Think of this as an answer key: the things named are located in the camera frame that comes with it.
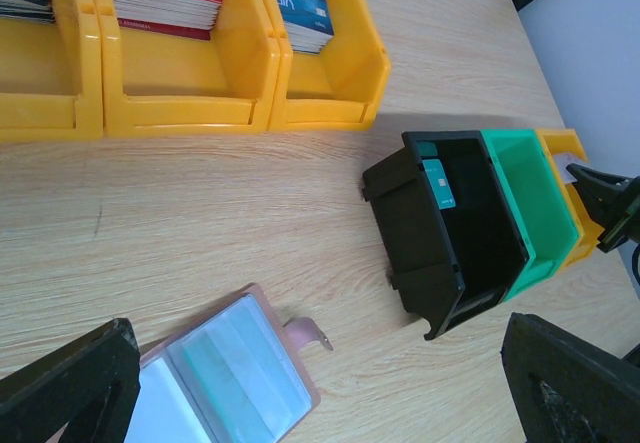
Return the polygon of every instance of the plastic storage bin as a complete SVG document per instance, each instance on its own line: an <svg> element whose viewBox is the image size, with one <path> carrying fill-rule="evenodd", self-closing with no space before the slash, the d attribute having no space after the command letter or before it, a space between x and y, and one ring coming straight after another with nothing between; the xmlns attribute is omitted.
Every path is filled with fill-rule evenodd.
<svg viewBox="0 0 640 443"><path fill-rule="evenodd" d="M95 0L109 136L262 132L279 64L261 0L223 0L211 41L120 28Z"/></svg>
<svg viewBox="0 0 640 443"><path fill-rule="evenodd" d="M480 132L402 138L403 149L364 172L363 195L391 261L391 284L407 312L429 321L425 339L433 339L498 304L528 254ZM451 208L439 208L426 175L423 160L433 159Z"/></svg>
<svg viewBox="0 0 640 443"><path fill-rule="evenodd" d="M327 0L335 36L319 55L293 53L277 1L263 1L281 53L269 130L368 129L391 63L366 1Z"/></svg>
<svg viewBox="0 0 640 443"><path fill-rule="evenodd" d="M590 256L598 244L598 236L603 232L603 228L589 217L589 213L573 185L565 185L562 181L553 160L553 155L558 153L572 153L581 160L588 161L575 130L536 130L536 134L579 234L576 246L560 267L562 269Z"/></svg>
<svg viewBox="0 0 640 443"><path fill-rule="evenodd" d="M482 136L529 253L507 299L552 277L579 233L534 130L483 130Z"/></svg>
<svg viewBox="0 0 640 443"><path fill-rule="evenodd" d="M102 136L93 0L53 0L55 25L0 18L0 140Z"/></svg>

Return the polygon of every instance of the wooden table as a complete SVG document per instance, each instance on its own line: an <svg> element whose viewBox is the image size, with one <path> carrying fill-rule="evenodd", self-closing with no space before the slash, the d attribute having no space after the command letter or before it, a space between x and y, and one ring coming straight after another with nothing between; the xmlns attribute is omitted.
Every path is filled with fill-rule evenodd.
<svg viewBox="0 0 640 443"><path fill-rule="evenodd" d="M513 442L511 312L619 356L638 343L617 254L423 341L387 284L362 171L405 129L562 121L510 0L369 3L393 71L368 133L0 147L0 377L114 316L144 347L257 282L336 348L304 350L323 401L287 441Z"/></svg>

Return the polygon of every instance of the yellow plastic bin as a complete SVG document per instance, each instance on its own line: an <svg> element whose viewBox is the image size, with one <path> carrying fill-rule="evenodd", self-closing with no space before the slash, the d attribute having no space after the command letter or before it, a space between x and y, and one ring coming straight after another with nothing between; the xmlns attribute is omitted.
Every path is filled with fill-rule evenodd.
<svg viewBox="0 0 640 443"><path fill-rule="evenodd" d="M52 0L54 25L0 18L0 141L102 136L93 0Z"/></svg>
<svg viewBox="0 0 640 443"><path fill-rule="evenodd" d="M587 161L587 155L584 148L582 148L582 144L575 130L538 129L536 130L536 134L538 135L545 156L549 161L553 175L560 186L560 191L567 202L567 207L576 225L576 229L580 234L573 250L560 267L560 269L563 269L591 255L591 252L593 252L598 244L598 236L602 233L603 228L589 217L589 213L573 185L564 184L553 159L553 155L557 155L558 153L572 153L581 160Z"/></svg>
<svg viewBox="0 0 640 443"><path fill-rule="evenodd" d="M261 0L223 0L211 41L120 28L94 0L108 136L267 129L280 52Z"/></svg>
<svg viewBox="0 0 640 443"><path fill-rule="evenodd" d="M294 53L276 0L263 0L280 45L270 131L366 130L391 63L365 0L327 0L335 36L319 55Z"/></svg>

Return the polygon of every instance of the green plastic bin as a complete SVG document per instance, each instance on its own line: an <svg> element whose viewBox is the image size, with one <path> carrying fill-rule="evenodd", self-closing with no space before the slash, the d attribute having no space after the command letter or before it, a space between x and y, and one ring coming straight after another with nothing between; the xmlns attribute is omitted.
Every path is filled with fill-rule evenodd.
<svg viewBox="0 0 640 443"><path fill-rule="evenodd" d="M580 234L534 130L484 130L529 261L505 301L552 277Z"/></svg>

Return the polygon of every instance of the white wall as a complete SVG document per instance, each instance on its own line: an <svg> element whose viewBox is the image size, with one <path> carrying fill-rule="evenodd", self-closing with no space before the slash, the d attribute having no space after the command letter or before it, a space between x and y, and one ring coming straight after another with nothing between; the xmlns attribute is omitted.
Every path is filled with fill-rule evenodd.
<svg viewBox="0 0 640 443"><path fill-rule="evenodd" d="M535 0L520 18L591 162L640 175L640 0Z"/></svg>

